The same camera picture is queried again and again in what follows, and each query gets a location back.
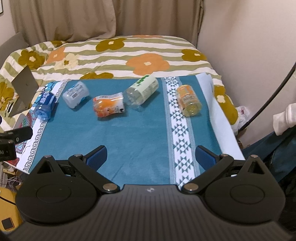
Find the yellow orange small plastic cup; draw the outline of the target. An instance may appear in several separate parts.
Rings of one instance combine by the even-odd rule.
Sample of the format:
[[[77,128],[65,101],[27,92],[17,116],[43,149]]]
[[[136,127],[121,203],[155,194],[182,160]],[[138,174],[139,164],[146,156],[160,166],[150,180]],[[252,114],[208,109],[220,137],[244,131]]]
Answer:
[[[186,117],[199,114],[202,104],[190,85],[181,85],[176,93],[179,108]]]

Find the green label plastic cup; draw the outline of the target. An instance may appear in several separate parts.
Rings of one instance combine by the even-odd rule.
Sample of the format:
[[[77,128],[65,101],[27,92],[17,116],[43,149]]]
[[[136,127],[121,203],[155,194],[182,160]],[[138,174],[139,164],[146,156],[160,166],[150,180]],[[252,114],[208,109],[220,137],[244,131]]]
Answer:
[[[123,101],[130,108],[140,109],[158,88],[158,80],[152,75],[145,75],[123,92]]]

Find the blue label plastic cup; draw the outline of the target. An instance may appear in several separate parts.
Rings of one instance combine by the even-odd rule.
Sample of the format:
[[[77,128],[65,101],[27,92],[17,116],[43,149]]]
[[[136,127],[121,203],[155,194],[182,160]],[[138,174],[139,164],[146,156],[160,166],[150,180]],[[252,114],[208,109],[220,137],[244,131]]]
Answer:
[[[51,118],[56,100],[56,96],[52,92],[43,92],[34,109],[36,117],[42,121],[48,121]]]

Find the orange label crumpled plastic cup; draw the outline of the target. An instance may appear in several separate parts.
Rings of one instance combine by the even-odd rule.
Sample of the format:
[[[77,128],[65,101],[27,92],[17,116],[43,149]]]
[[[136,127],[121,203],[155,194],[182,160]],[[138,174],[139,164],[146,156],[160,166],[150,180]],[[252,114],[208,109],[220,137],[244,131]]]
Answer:
[[[94,97],[93,109],[99,118],[124,113],[125,105],[123,102],[123,93],[119,92],[113,95],[99,95]]]

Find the grey open laptop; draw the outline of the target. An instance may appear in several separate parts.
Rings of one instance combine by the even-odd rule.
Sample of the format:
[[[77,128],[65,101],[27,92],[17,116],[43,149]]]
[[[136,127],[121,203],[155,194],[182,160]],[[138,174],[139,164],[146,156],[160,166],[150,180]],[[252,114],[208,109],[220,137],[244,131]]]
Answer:
[[[16,101],[9,109],[9,117],[30,109],[33,97],[39,85],[28,66],[26,66],[12,81],[17,94]]]

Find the white plastic bag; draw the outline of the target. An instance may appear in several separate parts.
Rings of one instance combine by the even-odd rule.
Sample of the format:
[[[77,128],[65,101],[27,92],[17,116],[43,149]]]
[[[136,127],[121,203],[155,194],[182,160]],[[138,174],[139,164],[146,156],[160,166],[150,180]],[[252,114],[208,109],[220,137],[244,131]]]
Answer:
[[[236,122],[231,125],[234,135],[237,135],[239,129],[250,120],[250,112],[245,106],[239,106],[236,110],[238,112],[238,118]]]

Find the teal patterned cloth mat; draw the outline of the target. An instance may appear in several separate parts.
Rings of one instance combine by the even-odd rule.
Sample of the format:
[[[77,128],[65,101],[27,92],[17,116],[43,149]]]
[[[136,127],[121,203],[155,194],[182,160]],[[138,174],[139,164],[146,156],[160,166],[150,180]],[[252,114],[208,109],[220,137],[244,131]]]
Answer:
[[[202,104],[199,114],[186,117],[180,110],[176,93],[181,85],[193,88]],[[107,160],[98,171],[117,185],[182,186],[204,171],[195,158],[198,145],[244,158],[213,90],[206,73],[160,78],[158,90],[140,110],[127,108],[104,118],[96,116],[91,99],[77,110],[59,99],[50,121],[33,122],[32,138],[18,147],[16,167],[30,173],[45,155],[65,160],[104,145]]]

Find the yellow box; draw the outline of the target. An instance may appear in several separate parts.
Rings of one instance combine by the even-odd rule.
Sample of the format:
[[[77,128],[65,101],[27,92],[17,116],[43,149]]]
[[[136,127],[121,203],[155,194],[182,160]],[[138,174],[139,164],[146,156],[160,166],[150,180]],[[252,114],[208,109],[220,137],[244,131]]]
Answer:
[[[15,192],[1,187],[0,226],[2,232],[12,232],[23,223],[15,200]]]

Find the white sock foot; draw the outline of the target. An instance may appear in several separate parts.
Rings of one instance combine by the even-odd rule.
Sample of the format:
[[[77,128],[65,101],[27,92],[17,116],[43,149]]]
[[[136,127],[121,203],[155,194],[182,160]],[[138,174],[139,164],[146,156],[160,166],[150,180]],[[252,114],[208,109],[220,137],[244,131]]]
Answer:
[[[296,124],[296,103],[291,103],[285,111],[273,115],[273,129],[277,136]]]

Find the floral striped bed quilt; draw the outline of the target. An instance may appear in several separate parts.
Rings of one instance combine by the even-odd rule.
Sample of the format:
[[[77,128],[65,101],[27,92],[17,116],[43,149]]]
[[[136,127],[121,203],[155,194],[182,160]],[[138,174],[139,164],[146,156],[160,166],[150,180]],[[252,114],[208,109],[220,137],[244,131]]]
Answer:
[[[221,76],[203,53],[179,37],[134,35],[19,47],[1,64],[1,131],[12,129],[19,118],[9,115],[18,99],[12,81],[25,67],[29,67],[39,87],[68,79],[138,79],[147,74],[168,77],[207,73],[213,79],[216,100],[232,129],[238,130],[239,114],[226,94]]]

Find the beige curtain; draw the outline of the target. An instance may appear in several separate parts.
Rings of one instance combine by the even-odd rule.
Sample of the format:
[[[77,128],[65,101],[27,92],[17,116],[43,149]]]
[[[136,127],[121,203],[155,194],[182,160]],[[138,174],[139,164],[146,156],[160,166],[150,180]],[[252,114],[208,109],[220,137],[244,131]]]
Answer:
[[[166,35],[197,44],[203,1],[10,1],[16,32],[34,45],[128,35]]]

